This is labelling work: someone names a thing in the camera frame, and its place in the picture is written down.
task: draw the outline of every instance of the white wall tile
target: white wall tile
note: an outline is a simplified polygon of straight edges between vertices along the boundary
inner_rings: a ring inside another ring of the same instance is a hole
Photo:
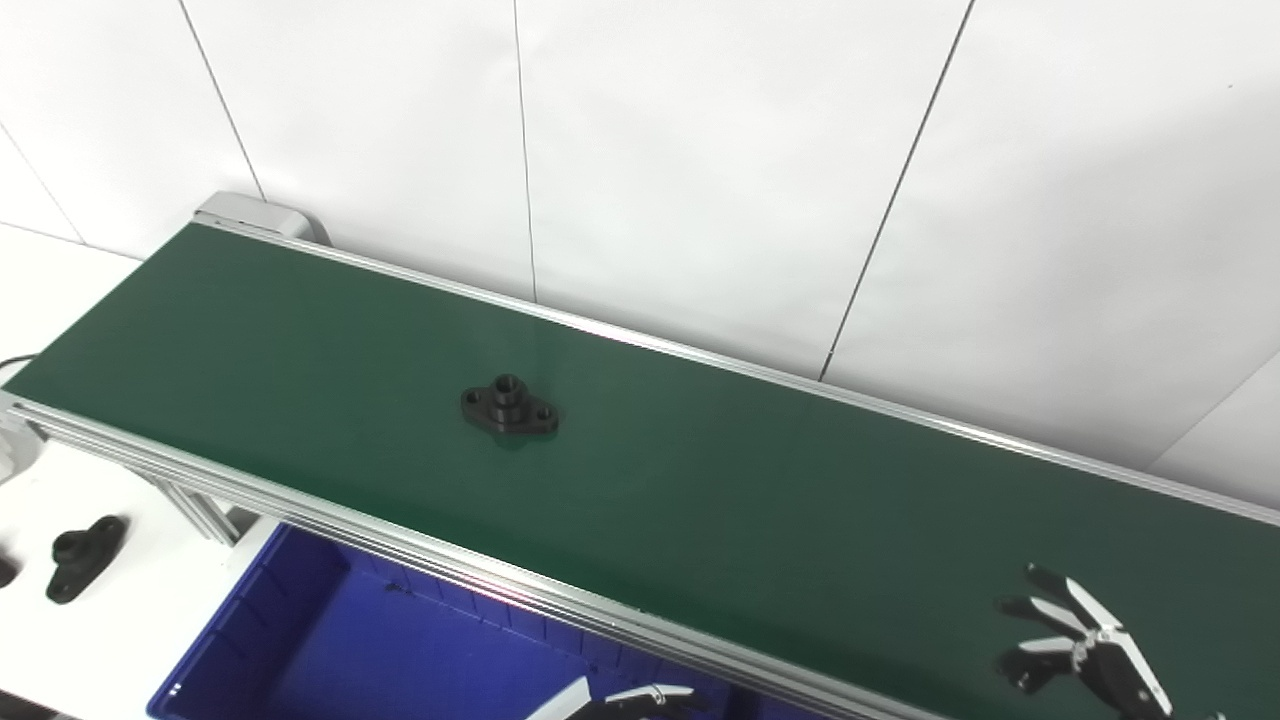
[[[0,225],[0,360],[40,352],[138,265]],[[13,373],[5,370],[0,382]]]
[[[79,241],[3,124],[0,124],[0,223]]]
[[[1277,32],[979,1],[827,379],[1144,468],[1280,346]]]
[[[521,1],[539,301],[817,375],[964,9]]]
[[[253,192],[180,5],[4,3],[0,120],[90,245],[142,256]]]
[[[1157,475],[1280,510],[1280,355],[1156,460]]]
[[[266,197],[334,245],[529,297],[511,0],[188,0]]]

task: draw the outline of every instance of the black metal part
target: black metal part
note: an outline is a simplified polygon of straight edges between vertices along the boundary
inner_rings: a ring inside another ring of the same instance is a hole
[[[462,414],[494,433],[545,434],[559,427],[556,407],[534,397],[525,382],[509,373],[494,378],[489,387],[462,391]]]
[[[128,523],[106,515],[87,530],[68,530],[54,541],[54,578],[45,596],[58,605],[76,600],[111,564],[124,542]]]
[[[12,583],[17,577],[18,566],[4,555],[0,555],[0,588]]]
[[[1162,706],[1164,688],[1119,619],[1079,583],[1039,565],[1025,568],[1027,579],[1066,607],[1037,597],[1002,597],[996,610],[1039,623],[1060,637],[1027,641],[996,660],[996,671],[1011,685],[1034,694],[1059,675],[1074,675],[1121,720],[1171,720]],[[1222,719],[1221,714],[1210,719]]]

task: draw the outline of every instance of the blue bin divider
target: blue bin divider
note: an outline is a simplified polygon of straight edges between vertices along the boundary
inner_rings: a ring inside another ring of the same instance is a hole
[[[696,720],[820,720],[608,638],[282,525],[147,705],[160,720],[524,720],[580,676],[668,683]]]

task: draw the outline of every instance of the white table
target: white table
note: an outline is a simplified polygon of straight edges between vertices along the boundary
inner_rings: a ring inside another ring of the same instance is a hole
[[[42,350],[137,264],[0,225],[0,359]],[[129,520],[119,556],[77,600],[54,605],[54,538],[109,514]],[[22,566],[0,588],[0,689],[81,720],[146,717],[274,527],[261,519],[234,548],[220,546],[138,477],[50,443],[0,484],[0,552]]]

